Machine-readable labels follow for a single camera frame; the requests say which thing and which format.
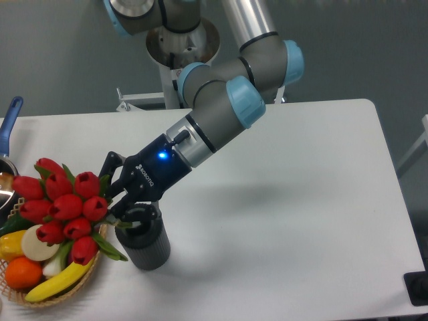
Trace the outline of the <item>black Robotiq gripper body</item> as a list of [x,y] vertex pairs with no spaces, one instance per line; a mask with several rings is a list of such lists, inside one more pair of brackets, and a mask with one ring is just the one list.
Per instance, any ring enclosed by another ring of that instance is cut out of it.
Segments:
[[126,191],[132,202],[155,202],[190,172],[191,167],[172,148],[168,137],[162,134],[140,152],[125,159],[116,181],[116,191]]

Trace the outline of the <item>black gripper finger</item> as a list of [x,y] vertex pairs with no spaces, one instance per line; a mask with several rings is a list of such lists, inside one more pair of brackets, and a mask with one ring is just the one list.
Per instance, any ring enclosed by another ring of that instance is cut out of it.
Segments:
[[[116,152],[110,151],[101,168],[98,178],[100,179],[100,196],[112,201],[118,194],[125,190],[129,183],[129,174],[124,169],[126,158]],[[112,181],[116,169],[122,167],[122,172],[116,181]]]
[[126,194],[120,200],[113,202],[109,208],[108,219],[115,219],[125,223],[143,223],[154,221],[161,218],[161,210],[158,207],[158,201],[133,201],[129,194]]

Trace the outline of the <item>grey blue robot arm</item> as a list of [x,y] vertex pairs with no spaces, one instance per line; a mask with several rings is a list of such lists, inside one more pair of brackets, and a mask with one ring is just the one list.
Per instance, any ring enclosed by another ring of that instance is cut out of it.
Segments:
[[163,193],[192,169],[251,127],[265,113],[263,94],[298,81],[304,58],[294,41],[282,40],[264,1],[222,3],[238,58],[210,66],[218,35],[209,32],[198,1],[106,1],[115,29],[126,35],[146,31],[147,49],[163,66],[178,70],[164,85],[165,94],[190,112],[136,155],[111,152],[103,175],[110,181],[109,213],[123,222],[142,223],[160,217]]

